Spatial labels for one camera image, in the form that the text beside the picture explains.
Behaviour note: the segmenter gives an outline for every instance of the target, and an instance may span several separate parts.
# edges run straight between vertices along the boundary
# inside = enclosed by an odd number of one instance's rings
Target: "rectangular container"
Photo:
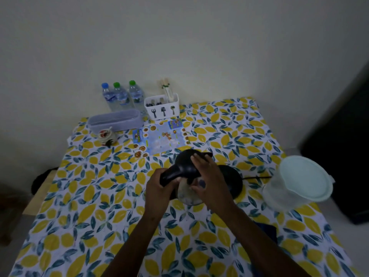
[[[90,117],[87,125],[97,135],[101,130],[110,127],[113,131],[140,128],[144,125],[144,121],[139,110],[129,109]]]
[[[168,98],[166,95],[157,95],[145,98],[145,108],[148,112],[150,119],[152,120],[162,120],[165,118],[177,117],[179,116],[179,97],[177,93],[173,93],[174,102],[168,103]],[[146,104],[151,103],[151,100],[154,100],[155,103],[160,102],[160,98],[164,99],[164,104],[146,107]]]

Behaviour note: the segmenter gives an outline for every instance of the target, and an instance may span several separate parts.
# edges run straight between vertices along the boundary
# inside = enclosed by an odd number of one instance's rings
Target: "person's left hand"
[[[160,185],[160,175],[166,168],[158,168],[146,184],[145,213],[150,219],[160,220],[169,205],[172,191],[178,186],[180,177],[171,181],[167,186]]]

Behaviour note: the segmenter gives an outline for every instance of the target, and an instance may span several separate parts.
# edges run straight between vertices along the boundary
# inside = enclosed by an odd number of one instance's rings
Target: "person's left arm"
[[[147,182],[145,212],[102,277],[137,276],[150,240],[168,208],[170,194],[179,183],[176,179],[162,187],[160,174],[165,170],[165,168],[156,169]]]

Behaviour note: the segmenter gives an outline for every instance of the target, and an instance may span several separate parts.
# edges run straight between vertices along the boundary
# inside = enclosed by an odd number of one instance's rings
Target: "hand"
[[[202,188],[197,181],[194,181],[191,189],[197,193],[206,206],[222,218],[236,205],[218,165],[209,155],[206,155],[205,158],[207,161],[197,154],[191,156],[192,163],[206,184],[205,188]]]
[[[158,168],[146,184],[146,199],[144,216],[160,220],[169,205],[172,191],[178,186],[180,178],[174,179],[167,186],[160,185],[160,175],[166,168]]]

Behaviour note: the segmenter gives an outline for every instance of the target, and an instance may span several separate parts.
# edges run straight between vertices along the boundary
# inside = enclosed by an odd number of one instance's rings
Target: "wall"
[[[284,148],[369,58],[369,0],[3,0],[0,182],[29,191],[58,166],[102,82],[181,102],[252,95]]]

